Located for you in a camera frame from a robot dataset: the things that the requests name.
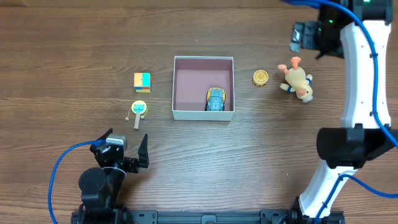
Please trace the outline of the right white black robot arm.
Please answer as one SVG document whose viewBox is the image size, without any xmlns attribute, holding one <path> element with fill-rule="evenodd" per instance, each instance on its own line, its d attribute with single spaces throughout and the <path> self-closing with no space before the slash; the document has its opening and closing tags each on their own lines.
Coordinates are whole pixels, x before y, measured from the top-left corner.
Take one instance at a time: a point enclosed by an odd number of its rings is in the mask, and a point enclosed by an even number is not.
<svg viewBox="0 0 398 224">
<path fill-rule="evenodd" d="M 317 50 L 345 60 L 345 107 L 338 128 L 317 134 L 319 165 L 284 223 L 343 223 L 331 210 L 348 180 L 367 161 L 397 146 L 386 100 L 386 50 L 392 1 L 307 1 L 316 21 L 296 23 L 290 48 Z"/>
</svg>

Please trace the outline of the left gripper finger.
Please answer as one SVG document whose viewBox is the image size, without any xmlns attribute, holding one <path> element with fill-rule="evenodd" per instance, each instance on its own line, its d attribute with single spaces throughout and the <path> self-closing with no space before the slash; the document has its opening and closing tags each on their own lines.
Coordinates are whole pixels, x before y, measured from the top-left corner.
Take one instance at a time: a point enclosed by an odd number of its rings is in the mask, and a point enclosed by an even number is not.
<svg viewBox="0 0 398 224">
<path fill-rule="evenodd" d="M 113 133 L 113 129 L 109 128 L 102 136 L 100 136 L 97 140 L 95 140 L 95 143 L 91 144 L 90 146 L 90 151 L 94 152 L 95 149 L 103 142 L 105 142 L 106 138 Z"/>
<path fill-rule="evenodd" d="M 149 166 L 149 154 L 148 154 L 148 135 L 145 134 L 141 145 L 138 149 L 139 155 L 139 167 L 141 168 L 148 168 Z"/>
</svg>

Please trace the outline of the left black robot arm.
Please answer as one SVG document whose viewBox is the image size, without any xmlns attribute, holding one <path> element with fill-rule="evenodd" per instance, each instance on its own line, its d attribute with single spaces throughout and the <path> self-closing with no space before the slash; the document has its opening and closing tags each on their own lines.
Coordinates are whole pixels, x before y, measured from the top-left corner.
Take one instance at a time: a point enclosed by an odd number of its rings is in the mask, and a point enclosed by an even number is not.
<svg viewBox="0 0 398 224">
<path fill-rule="evenodd" d="M 79 178 L 82 204 L 72 214 L 72 224 L 129 224 L 136 221 L 130 210 L 118 203 L 123 181 L 128 172 L 138 173 L 148 168 L 148 135 L 144 135 L 138 157 L 124 155 L 127 149 L 125 136 L 113 134 L 109 129 L 90 146 L 98 167 L 90 168 Z"/>
</svg>

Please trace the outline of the plush duck toy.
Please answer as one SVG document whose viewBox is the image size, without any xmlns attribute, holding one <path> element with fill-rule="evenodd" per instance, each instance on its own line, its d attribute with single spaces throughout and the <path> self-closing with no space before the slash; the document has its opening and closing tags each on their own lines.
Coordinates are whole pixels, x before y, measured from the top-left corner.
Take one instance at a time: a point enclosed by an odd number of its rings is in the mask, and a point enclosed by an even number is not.
<svg viewBox="0 0 398 224">
<path fill-rule="evenodd" d="M 311 74 L 306 74 L 305 70 L 299 66 L 300 61 L 300 57 L 292 57 L 290 69 L 285 64 L 277 66 L 284 73 L 286 81 L 286 83 L 281 83 L 279 87 L 288 93 L 295 93 L 303 103 L 308 103 L 313 100 L 313 90 L 310 86 L 313 77 Z"/>
</svg>

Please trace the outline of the yellow grey toy truck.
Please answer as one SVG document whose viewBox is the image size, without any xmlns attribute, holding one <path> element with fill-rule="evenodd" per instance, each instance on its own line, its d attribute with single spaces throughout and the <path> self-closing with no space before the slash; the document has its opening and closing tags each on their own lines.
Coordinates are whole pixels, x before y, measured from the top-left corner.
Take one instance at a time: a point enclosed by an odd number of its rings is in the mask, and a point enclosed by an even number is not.
<svg viewBox="0 0 398 224">
<path fill-rule="evenodd" d="M 210 88 L 206 94 L 205 111 L 224 111 L 226 93 L 222 88 Z"/>
</svg>

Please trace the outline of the yellow round gear toy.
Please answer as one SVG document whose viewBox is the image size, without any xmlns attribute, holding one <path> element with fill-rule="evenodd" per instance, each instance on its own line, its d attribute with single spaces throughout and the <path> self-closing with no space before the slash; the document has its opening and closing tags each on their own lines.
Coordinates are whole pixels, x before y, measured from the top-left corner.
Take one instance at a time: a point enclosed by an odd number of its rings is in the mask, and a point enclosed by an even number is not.
<svg viewBox="0 0 398 224">
<path fill-rule="evenodd" d="M 256 86 L 264 86 L 269 79 L 269 74 L 265 70 L 256 70 L 252 76 Z"/>
</svg>

